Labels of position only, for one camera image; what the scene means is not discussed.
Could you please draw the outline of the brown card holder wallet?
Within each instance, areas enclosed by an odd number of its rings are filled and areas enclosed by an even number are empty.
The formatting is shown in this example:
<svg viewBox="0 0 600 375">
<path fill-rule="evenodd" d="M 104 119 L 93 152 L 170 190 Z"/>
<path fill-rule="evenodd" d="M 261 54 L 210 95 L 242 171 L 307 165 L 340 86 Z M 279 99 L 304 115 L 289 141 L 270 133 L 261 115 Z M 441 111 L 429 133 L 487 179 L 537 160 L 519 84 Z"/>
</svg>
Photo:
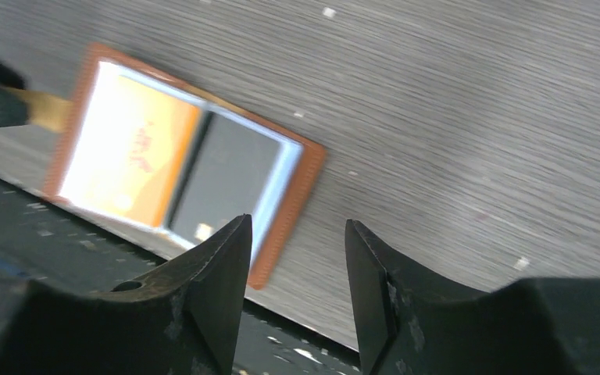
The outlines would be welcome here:
<svg viewBox="0 0 600 375">
<path fill-rule="evenodd" d="M 198 127 L 183 166 L 173 185 L 172 197 L 165 218 L 159 227 L 143 227 L 131 222 L 104 216 L 91 210 L 71 205 L 58 196 L 71 152 L 79 137 L 80 124 L 92 93 L 98 73 L 102 69 L 115 70 L 126 75 L 138 75 L 155 84 L 165 84 L 204 101 Z M 217 98 L 188 82 L 165 73 L 154 66 L 135 59 L 106 45 L 94 43 L 88 47 L 75 93 L 71 100 L 41 91 L 18 89 L 16 95 L 23 99 L 34 123 L 59 133 L 55 155 L 48 168 L 43 194 L 50 200 L 75 209 L 92 213 L 107 220 L 123 223 L 139 230 L 156 234 L 183 248 L 193 248 L 202 243 L 187 241 L 170 229 L 184 185 L 200 151 L 212 114 L 220 114 L 246 127 L 280 142 L 277 162 L 252 214 L 252 252 L 249 260 L 248 285 L 263 288 L 273 272 L 277 260 L 291 236 L 298 217 L 327 156 L 326 149 L 315 141 L 296 134 L 252 112 Z"/>
</svg>

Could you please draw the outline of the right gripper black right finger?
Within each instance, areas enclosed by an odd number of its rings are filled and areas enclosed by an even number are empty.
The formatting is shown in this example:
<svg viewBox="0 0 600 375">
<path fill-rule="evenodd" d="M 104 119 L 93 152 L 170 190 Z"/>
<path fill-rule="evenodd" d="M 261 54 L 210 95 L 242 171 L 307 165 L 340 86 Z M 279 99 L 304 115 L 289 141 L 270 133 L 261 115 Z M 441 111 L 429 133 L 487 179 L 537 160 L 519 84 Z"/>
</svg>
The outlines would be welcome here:
<svg viewBox="0 0 600 375">
<path fill-rule="evenodd" d="M 365 374 L 600 374 L 600 277 L 480 291 L 357 220 L 345 224 L 345 254 Z"/>
</svg>

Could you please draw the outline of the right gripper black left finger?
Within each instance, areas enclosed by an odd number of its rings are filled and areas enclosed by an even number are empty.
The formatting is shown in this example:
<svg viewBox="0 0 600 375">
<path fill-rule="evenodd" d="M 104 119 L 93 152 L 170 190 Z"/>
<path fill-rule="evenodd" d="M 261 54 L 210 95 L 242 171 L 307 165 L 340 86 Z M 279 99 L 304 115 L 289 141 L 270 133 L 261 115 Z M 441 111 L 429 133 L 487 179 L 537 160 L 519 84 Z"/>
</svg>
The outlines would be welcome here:
<svg viewBox="0 0 600 375">
<path fill-rule="evenodd" d="M 0 374 L 228 374 L 251 248 L 244 214 L 111 291 L 0 277 Z"/>
</svg>

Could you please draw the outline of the orange VIP credit card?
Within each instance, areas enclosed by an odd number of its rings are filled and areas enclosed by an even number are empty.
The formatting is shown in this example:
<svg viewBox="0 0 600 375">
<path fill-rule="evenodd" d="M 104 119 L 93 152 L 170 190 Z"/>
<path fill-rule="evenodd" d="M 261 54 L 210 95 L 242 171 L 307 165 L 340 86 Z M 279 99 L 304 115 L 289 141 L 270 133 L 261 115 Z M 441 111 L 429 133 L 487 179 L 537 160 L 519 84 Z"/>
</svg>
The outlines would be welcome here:
<svg viewBox="0 0 600 375">
<path fill-rule="evenodd" d="M 102 69 L 58 196 L 143 227 L 162 225 L 204 101 Z"/>
</svg>

